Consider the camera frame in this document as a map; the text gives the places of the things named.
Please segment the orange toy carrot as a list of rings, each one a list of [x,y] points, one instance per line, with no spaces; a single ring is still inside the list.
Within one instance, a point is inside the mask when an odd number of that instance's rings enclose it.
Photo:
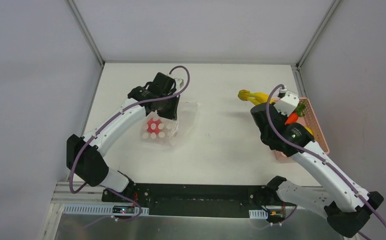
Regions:
[[[299,118],[305,116],[305,108],[306,108],[306,103],[301,102],[296,109],[288,116],[287,120],[285,121],[285,125],[290,125],[293,123],[296,123]]]

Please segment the yellow toy banana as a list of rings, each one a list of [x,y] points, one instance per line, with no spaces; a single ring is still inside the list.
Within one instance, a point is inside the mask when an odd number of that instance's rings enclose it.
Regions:
[[[305,126],[305,129],[313,136],[314,133],[313,131],[308,127],[308,126]]]

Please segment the polka dot zip bag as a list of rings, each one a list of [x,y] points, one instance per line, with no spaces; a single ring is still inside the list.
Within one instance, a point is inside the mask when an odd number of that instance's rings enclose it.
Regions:
[[[172,148],[184,142],[193,132],[199,119],[199,102],[180,102],[177,109],[177,119],[163,118],[153,112],[142,121],[140,140],[148,145]],[[160,118],[163,129],[159,134],[146,131],[146,123],[150,118]]]

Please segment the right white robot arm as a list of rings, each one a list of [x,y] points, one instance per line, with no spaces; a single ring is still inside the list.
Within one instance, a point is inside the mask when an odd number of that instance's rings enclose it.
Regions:
[[[285,124],[287,117],[273,104],[254,106],[250,113],[261,141],[301,165],[325,189],[325,193],[301,187],[282,176],[265,186],[265,200],[302,206],[326,220],[338,234],[352,238],[384,201],[377,191],[360,187],[325,154],[314,136],[300,123]]]

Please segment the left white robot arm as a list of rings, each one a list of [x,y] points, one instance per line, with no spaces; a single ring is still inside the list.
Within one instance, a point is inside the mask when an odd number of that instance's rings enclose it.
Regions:
[[[83,136],[71,135],[66,142],[66,166],[70,176],[77,175],[91,187],[114,190],[115,197],[121,202],[130,201],[134,195],[130,179],[110,168],[104,157],[128,129],[150,113],[176,120],[180,92],[184,87],[183,79],[159,72],[153,81],[133,88],[122,105],[103,123]]]

